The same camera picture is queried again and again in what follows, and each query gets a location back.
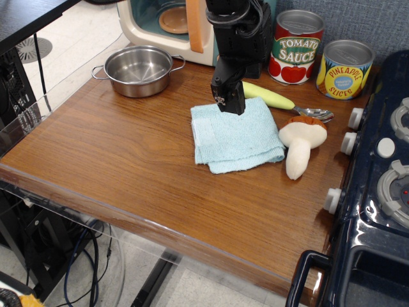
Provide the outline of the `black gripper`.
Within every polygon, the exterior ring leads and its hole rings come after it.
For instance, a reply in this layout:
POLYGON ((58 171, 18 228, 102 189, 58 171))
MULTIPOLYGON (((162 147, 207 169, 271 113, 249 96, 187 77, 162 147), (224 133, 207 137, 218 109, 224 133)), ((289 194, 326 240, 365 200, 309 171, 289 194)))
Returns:
POLYGON ((241 79, 260 78, 270 56, 270 23, 219 24, 213 31, 219 50, 211 81, 213 98, 222 112, 241 115, 245 111, 241 79))

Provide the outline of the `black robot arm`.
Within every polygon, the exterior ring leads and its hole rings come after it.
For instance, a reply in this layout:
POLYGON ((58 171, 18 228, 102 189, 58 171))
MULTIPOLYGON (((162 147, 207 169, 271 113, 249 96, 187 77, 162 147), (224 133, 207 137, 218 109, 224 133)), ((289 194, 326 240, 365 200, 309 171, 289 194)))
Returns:
POLYGON ((242 79, 258 79, 270 58, 270 5, 265 1, 207 1, 206 18, 219 51, 212 95, 222 112, 241 115, 245 111, 242 79))

